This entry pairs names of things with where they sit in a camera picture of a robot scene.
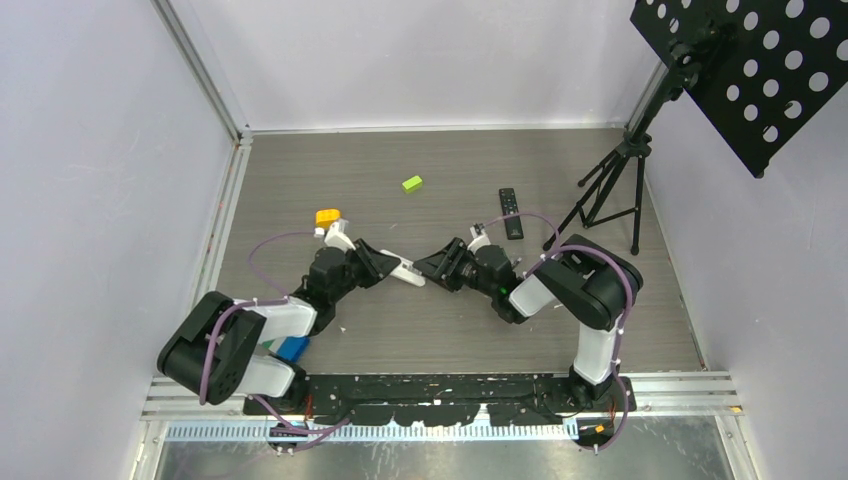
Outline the white remote control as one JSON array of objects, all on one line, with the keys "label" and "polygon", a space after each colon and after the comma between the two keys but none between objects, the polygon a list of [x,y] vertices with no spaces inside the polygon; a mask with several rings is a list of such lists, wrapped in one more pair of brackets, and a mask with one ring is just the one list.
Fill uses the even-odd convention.
[{"label": "white remote control", "polygon": [[415,287],[426,285],[426,278],[420,271],[413,267],[410,261],[405,259],[400,260],[398,266],[390,273],[390,276]]}]

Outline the black remote control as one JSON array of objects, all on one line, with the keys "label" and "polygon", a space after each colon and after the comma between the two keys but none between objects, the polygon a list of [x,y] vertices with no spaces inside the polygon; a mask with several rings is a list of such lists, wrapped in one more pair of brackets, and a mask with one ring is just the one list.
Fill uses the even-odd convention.
[{"label": "black remote control", "polygon": [[515,190],[513,188],[500,188],[498,195],[507,239],[511,241],[522,240],[524,231],[519,216]]}]

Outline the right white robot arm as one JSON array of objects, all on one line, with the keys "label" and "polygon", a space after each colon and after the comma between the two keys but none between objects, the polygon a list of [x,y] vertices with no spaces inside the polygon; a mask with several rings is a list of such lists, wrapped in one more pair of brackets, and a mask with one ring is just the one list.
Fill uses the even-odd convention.
[{"label": "right white robot arm", "polygon": [[455,238],[413,267],[450,292],[467,287],[483,294],[511,324],[525,322],[552,303],[562,305],[580,324],[566,384],[569,400],[591,411],[610,398],[621,324],[644,284],[632,264],[574,234],[525,274],[518,274],[505,250],[486,237],[470,243]]}]

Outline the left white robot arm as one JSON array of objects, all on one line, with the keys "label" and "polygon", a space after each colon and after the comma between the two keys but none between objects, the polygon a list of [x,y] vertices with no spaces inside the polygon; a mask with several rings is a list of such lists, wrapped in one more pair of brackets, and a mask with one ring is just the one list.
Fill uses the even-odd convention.
[{"label": "left white robot arm", "polygon": [[319,249],[290,295],[274,300],[239,300],[207,292],[165,343],[157,370],[198,396],[218,405],[236,394],[259,394],[284,414],[298,412],[307,398],[297,380],[304,371],[262,343],[307,338],[321,333],[336,314],[337,303],[351,291],[367,289],[402,264],[365,241],[344,250]]}]

